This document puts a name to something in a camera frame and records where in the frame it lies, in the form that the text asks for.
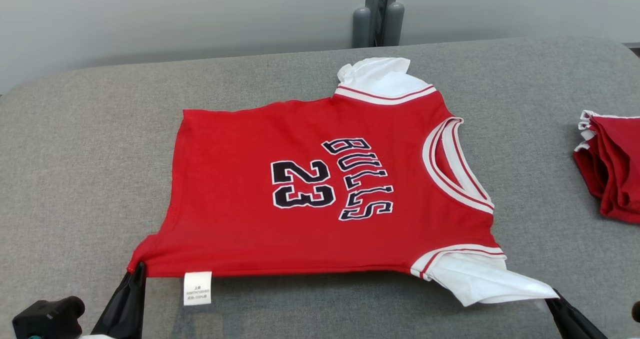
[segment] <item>bulls jersey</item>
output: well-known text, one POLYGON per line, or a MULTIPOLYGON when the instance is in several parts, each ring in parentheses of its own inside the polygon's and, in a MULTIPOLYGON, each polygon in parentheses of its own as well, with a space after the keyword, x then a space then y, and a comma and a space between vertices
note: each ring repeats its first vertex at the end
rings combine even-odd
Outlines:
POLYGON ((583 110, 578 128, 585 141, 573 157, 600 213, 640 223, 640 116, 600 115, 583 110))
MULTIPOLYGON (((346 65, 319 100, 185 110, 166 218, 129 270, 139 261, 151 277, 383 270, 450 287, 447 265, 507 273, 490 231, 494 204, 460 147, 462 119, 407 67, 346 65)), ((461 301, 509 296, 496 292, 461 301)))

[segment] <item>red and white stripe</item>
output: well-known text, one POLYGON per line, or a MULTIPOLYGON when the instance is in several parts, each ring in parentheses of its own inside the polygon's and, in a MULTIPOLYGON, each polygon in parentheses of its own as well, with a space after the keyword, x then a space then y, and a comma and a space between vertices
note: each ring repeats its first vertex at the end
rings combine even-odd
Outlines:
POLYGON ((439 258, 448 253, 467 253, 483 255, 490 258, 506 259, 507 255, 499 247, 485 247, 477 244, 458 244, 444 248, 437 248, 425 253, 411 266, 411 275, 430 281, 429 268, 432 267, 439 258))
POLYGON ((451 198, 474 209, 493 214, 494 203, 469 168, 460 147, 458 127, 463 122, 462 118, 452 116, 430 132, 422 147, 424 166, 434 183, 451 198), (438 140, 442 140, 446 161, 460 184, 453 182, 436 166, 438 140))
POLYGON ((398 105, 398 104, 409 102, 410 100, 414 100, 426 95, 430 95, 431 93, 434 93, 436 91, 437 90, 436 88, 434 88, 433 85, 426 84, 426 86, 423 88, 419 88, 418 90, 413 90, 403 95, 388 96, 388 95, 368 93, 366 91, 350 88, 345 84, 340 84, 338 86, 338 89, 335 90, 335 94, 340 96, 345 96, 347 98, 362 100, 363 102, 368 102, 371 104, 398 105))
POLYGON ((583 110, 580 114, 581 121, 588 121, 592 117, 601 117, 601 118, 617 118, 619 120, 637 120, 640 119, 640 116, 617 116, 617 115, 602 115, 595 113, 591 110, 583 110))

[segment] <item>gray fabric surface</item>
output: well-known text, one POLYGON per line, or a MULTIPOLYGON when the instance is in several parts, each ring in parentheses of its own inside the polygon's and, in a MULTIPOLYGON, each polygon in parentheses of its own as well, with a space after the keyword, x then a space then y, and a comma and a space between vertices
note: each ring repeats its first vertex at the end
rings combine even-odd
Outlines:
MULTIPOLYGON (((75 295, 90 331, 169 204, 183 108, 234 111, 329 96, 346 63, 412 60, 460 129, 496 204, 508 266, 557 288, 612 339, 640 336, 640 227, 599 216, 571 157, 582 109, 640 115, 640 60, 594 38, 516 38, 66 72, 0 98, 0 338, 36 300, 75 295)), ((147 284, 146 338, 558 338, 531 302, 464 308, 400 273, 215 279, 181 307, 180 279, 147 284)))

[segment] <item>care label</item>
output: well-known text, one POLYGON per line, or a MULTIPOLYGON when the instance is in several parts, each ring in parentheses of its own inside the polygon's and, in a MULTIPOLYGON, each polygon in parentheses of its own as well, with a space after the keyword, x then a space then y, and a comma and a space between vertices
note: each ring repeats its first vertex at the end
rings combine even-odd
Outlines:
POLYGON ((184 275, 184 305, 211 304, 211 271, 184 275))

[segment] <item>folded red clothing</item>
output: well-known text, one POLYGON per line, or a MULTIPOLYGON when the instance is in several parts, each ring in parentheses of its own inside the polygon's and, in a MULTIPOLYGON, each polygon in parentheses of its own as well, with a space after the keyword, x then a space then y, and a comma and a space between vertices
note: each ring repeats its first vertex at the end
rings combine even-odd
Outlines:
POLYGON ((573 157, 603 216, 640 223, 640 116, 584 110, 573 157))

